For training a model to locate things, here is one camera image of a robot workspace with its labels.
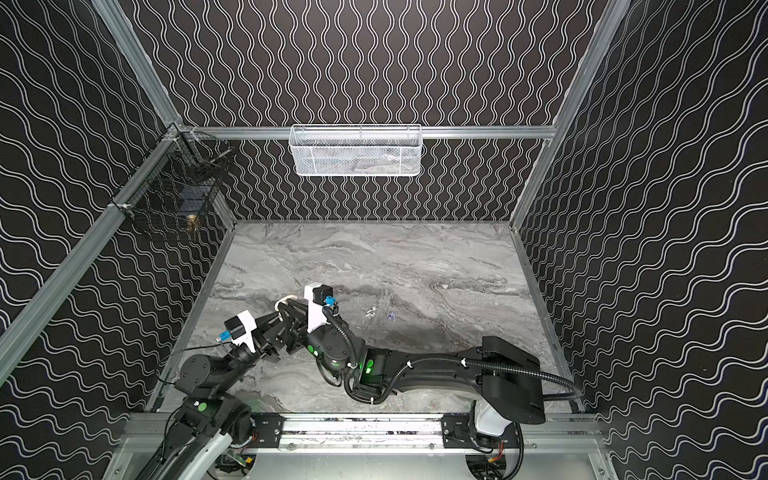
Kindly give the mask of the beige earbud charging case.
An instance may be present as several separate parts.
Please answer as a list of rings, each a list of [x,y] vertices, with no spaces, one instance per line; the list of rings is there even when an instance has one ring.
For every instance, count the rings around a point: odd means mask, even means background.
[[[279,311],[281,307],[302,307],[302,301],[296,295],[287,295],[280,298],[274,304],[274,310]]]

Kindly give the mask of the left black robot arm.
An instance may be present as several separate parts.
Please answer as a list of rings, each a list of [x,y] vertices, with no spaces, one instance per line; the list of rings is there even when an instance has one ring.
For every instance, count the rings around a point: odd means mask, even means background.
[[[229,390],[259,360],[277,359],[288,343],[292,322],[272,312],[257,318],[253,328],[237,317],[225,326],[231,340],[226,355],[195,354],[182,365],[174,388],[185,398],[166,421],[160,445],[138,479],[203,479],[232,448],[280,444],[285,418],[256,414]]]

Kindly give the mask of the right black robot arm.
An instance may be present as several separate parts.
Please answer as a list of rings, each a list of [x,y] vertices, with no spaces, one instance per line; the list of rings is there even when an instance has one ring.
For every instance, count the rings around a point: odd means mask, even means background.
[[[523,424],[543,424],[546,403],[582,396],[573,381],[542,371],[536,357],[496,336],[459,352],[409,353],[373,347],[354,335],[333,298],[324,305],[286,298],[276,312],[287,350],[309,351],[324,380],[355,402],[376,406],[415,390],[475,394],[474,436],[501,439]]]

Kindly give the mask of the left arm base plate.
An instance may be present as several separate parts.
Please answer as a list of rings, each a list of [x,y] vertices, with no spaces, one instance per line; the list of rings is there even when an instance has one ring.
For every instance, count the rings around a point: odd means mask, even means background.
[[[277,448],[282,439],[286,418],[278,413],[251,415],[251,433],[242,449]]]

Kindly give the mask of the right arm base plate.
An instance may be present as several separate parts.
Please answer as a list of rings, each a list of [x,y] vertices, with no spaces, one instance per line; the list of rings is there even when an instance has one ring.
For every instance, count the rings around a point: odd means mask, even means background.
[[[481,453],[497,450],[501,443],[505,447],[518,448],[522,438],[522,428],[517,423],[509,424],[499,437],[480,433],[469,414],[443,415],[440,433],[446,449],[472,449]]]

